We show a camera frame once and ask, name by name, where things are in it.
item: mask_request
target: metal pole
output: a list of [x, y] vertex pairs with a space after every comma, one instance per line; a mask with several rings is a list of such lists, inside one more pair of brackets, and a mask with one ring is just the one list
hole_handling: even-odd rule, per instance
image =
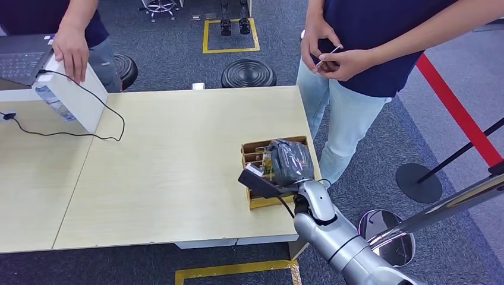
[[465, 211], [504, 193], [504, 173], [485, 178], [450, 197], [439, 201], [432, 207], [404, 220], [397, 226], [387, 229], [368, 240], [372, 249], [379, 248], [396, 238], [437, 223], [454, 214]]
[[[500, 119], [498, 122], [494, 123], [491, 127], [489, 127], [486, 131], [484, 131], [483, 133], [488, 137], [489, 135], [491, 135], [493, 132], [497, 131], [501, 126], [504, 125], [504, 118]], [[464, 152], [468, 151], [471, 149], [471, 147], [473, 147], [474, 145], [469, 142], [468, 144], [466, 144], [465, 146], [463, 146], [461, 149], [459, 149], [458, 151], [456, 151], [456, 153], [452, 154], [450, 157], [448, 157], [447, 159], [445, 159], [445, 161], [439, 163], [438, 166], [436, 166], [433, 170], [429, 171], [427, 174], [425, 174], [424, 176], [422, 176], [418, 181], [417, 183], [422, 183], [424, 182], [425, 180], [427, 180], [429, 177], [433, 176], [434, 174], [436, 174], [438, 171], [440, 171], [441, 169], [443, 169], [446, 165], [448, 165], [450, 162], [454, 161], [457, 157], [463, 155]]]

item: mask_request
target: yellow floor marking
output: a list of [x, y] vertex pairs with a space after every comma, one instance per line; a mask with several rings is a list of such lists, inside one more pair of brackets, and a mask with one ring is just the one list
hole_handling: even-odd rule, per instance
[[[231, 19], [232, 22], [238, 22], [240, 19]], [[254, 39], [254, 47], [247, 47], [243, 49], [208, 49], [208, 29], [209, 24], [220, 23], [220, 20], [205, 20], [203, 28], [203, 53], [224, 53], [224, 52], [257, 52], [259, 47], [259, 38], [257, 37], [256, 23], [254, 18], [248, 18], [250, 23], [250, 33]]]
[[222, 276], [230, 274], [251, 273], [266, 270], [290, 269], [293, 285], [301, 285], [299, 265], [297, 261], [273, 260], [244, 264], [232, 264], [214, 267], [202, 267], [177, 270], [175, 272], [175, 285], [183, 285], [185, 279]]

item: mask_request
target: wooden table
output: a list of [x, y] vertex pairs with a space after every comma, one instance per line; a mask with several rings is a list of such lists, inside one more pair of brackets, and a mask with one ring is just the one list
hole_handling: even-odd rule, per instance
[[[237, 181], [243, 143], [299, 135], [320, 176], [297, 87], [111, 94], [108, 104], [126, 120], [124, 137], [93, 139], [54, 249], [297, 239], [282, 206], [249, 210]], [[97, 134], [120, 129], [106, 111]], [[292, 245], [293, 255], [302, 245]]]
[[[43, 101], [0, 102], [29, 131], [82, 133]], [[0, 122], [0, 252], [51, 249], [91, 138], [38, 137]]]

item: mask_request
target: hand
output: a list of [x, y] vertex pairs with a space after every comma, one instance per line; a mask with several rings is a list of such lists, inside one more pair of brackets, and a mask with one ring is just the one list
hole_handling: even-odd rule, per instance
[[301, 40], [301, 58], [313, 73], [317, 72], [317, 67], [310, 54], [316, 57], [320, 56], [319, 39], [329, 39], [334, 46], [343, 47], [333, 28], [325, 22], [321, 14], [314, 15], [308, 13], [306, 15], [304, 37]]
[[60, 26], [54, 36], [52, 48], [56, 61], [63, 60], [66, 75], [77, 83], [84, 82], [89, 57], [84, 30]]
[[339, 53], [324, 53], [319, 56], [323, 66], [336, 62], [331, 70], [320, 68], [319, 73], [325, 78], [347, 81], [353, 76], [376, 65], [374, 54], [370, 50], [354, 49]]

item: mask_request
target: black cable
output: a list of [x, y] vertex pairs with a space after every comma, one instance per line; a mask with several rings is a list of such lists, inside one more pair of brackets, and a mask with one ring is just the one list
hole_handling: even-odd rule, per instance
[[112, 111], [114, 114], [118, 115], [119, 118], [121, 118], [121, 120], [122, 120], [122, 131], [121, 131], [121, 135], [119, 136], [119, 138], [114, 138], [114, 137], [102, 138], [99, 135], [95, 135], [95, 134], [72, 134], [72, 133], [69, 133], [69, 132], [55, 132], [53, 134], [41, 134], [39, 132], [30, 132], [30, 131], [25, 130], [21, 126], [21, 124], [19, 123], [19, 121], [15, 118], [15, 113], [4, 114], [4, 113], [0, 112], [0, 115], [4, 116], [4, 120], [6, 120], [6, 121], [13, 120], [14, 122], [17, 123], [17, 125], [19, 126], [19, 129], [22, 130], [23, 132], [27, 133], [27, 134], [41, 135], [43, 137], [50, 137], [50, 136], [53, 136], [53, 135], [72, 135], [73, 137], [95, 137], [95, 138], [99, 138], [100, 140], [115, 140], [115, 141], [120, 141], [122, 139], [122, 135], [124, 134], [124, 128], [126, 126], [124, 118], [118, 112], [116, 112], [115, 110], [113, 110], [112, 108], [110, 108], [109, 106], [107, 106], [107, 104], [105, 104], [102, 101], [102, 99], [100, 99], [97, 95], [95, 95], [93, 92], [89, 91], [88, 89], [84, 88], [82, 85], [80, 85], [79, 83], [77, 83], [75, 80], [73, 80], [71, 77], [67, 76], [66, 74], [60, 73], [58, 71], [45, 70], [45, 69], [41, 69], [39, 71], [39, 73], [40, 74], [54, 73], [54, 74], [58, 74], [58, 75], [61, 75], [61, 76], [64, 76], [64, 77], [68, 78], [69, 80], [73, 81], [73, 83], [75, 83], [77, 86], [79, 86], [80, 88], [82, 88], [84, 91], [88, 92], [89, 94], [91, 94], [95, 98], [97, 98], [98, 101], [100, 101], [100, 103], [104, 105], [104, 107], [106, 107], [107, 109], [109, 109], [110, 111]]
[[289, 206], [287, 205], [287, 203], [284, 201], [284, 199], [282, 199], [282, 197], [280, 197], [280, 195], [277, 195], [275, 197], [278, 198], [278, 200], [280, 200], [280, 202], [282, 202], [282, 204], [285, 206], [285, 208], [287, 209], [287, 211], [289, 211], [289, 214], [291, 215], [291, 217], [294, 219], [294, 214], [292, 213], [291, 209], [289, 208]]
[[320, 181], [327, 181], [329, 183], [329, 186], [332, 185], [332, 183], [328, 179], [322, 178], [321, 180], [317, 180], [317, 182], [320, 182]]

